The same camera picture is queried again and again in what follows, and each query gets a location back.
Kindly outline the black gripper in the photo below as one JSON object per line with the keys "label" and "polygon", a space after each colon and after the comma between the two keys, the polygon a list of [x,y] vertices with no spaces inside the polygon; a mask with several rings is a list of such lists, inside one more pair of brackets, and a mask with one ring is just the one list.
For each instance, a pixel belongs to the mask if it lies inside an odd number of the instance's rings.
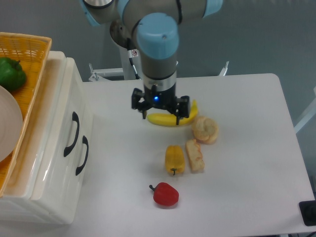
{"label": "black gripper", "polygon": [[176,97],[176,84],[164,91],[156,91],[144,86],[144,92],[134,88],[131,96],[131,108],[138,110],[143,119],[147,116],[147,110],[151,108],[166,110],[176,116],[176,125],[183,118],[190,116],[190,97]]}

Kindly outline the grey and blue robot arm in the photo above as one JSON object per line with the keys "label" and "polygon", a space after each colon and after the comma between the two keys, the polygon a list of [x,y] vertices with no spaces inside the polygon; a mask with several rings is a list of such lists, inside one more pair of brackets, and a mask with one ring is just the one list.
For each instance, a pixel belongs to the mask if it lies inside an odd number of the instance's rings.
{"label": "grey and blue robot arm", "polygon": [[218,12],[221,0],[82,0],[93,26],[120,21],[123,35],[141,56],[144,89],[134,89],[131,107],[147,116],[151,108],[173,114],[174,123],[190,116],[189,96],[176,97],[178,26]]}

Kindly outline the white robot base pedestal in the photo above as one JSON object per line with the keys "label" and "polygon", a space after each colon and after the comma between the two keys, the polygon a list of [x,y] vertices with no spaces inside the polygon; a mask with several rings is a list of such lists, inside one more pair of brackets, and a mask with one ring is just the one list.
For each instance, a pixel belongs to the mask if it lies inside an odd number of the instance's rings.
{"label": "white robot base pedestal", "polygon": [[124,79],[141,79],[142,66],[140,53],[121,20],[117,19],[111,23],[110,35],[119,49]]}

